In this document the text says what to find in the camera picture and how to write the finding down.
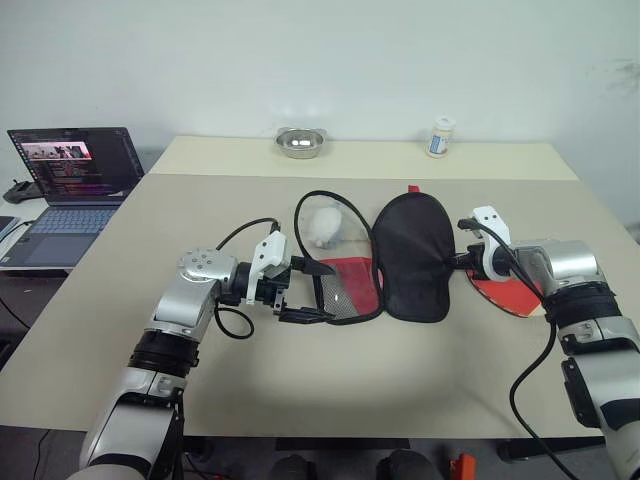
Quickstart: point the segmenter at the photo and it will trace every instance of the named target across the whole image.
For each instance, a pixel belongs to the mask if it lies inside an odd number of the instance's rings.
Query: black cloth
[[[400,195],[380,212],[372,231],[389,315],[410,322],[444,319],[453,271],[445,261],[455,255],[455,244],[440,202],[420,192]]]

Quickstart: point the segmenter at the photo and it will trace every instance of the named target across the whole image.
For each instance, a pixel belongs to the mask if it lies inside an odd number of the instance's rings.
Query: black device
[[[7,133],[50,208],[0,266],[72,268],[144,175],[129,132],[109,127]]]
[[[35,182],[18,182],[13,181],[14,185],[7,190],[2,198],[9,203],[20,203],[24,200],[33,198],[42,198],[42,192]]]

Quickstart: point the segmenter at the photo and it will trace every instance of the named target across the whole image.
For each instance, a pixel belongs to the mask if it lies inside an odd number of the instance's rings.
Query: dark floor
[[[29,325],[62,284],[60,278],[15,278],[0,276],[0,296]],[[0,307],[0,333],[24,330]],[[38,441],[44,430],[0,426],[0,478],[11,480],[61,480],[77,465],[84,434],[52,431],[42,443],[42,458],[37,477],[34,467]],[[390,450],[310,450],[278,451],[272,438],[209,439],[210,458],[196,465],[204,472],[220,473],[233,479],[265,479],[279,458],[299,453],[316,462],[319,480],[370,480],[375,478],[377,462]],[[478,480],[562,479],[563,474],[547,458],[508,464],[495,453],[493,440],[411,440],[411,448],[446,470],[446,459],[466,452],[478,461]],[[602,447],[561,455],[567,466],[582,480],[615,478]],[[192,473],[187,480],[200,478]]]

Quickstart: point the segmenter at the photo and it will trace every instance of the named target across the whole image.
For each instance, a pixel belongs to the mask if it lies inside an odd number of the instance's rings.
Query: stainless steel bowl
[[[320,153],[325,134],[317,128],[281,128],[275,141],[287,157],[306,159]]]

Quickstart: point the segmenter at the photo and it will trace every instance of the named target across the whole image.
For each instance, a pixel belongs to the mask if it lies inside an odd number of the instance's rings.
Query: pill bottle
[[[433,158],[441,158],[449,150],[449,142],[453,137],[453,129],[456,121],[451,117],[438,117],[433,126],[429,143],[427,144],[427,154]]]

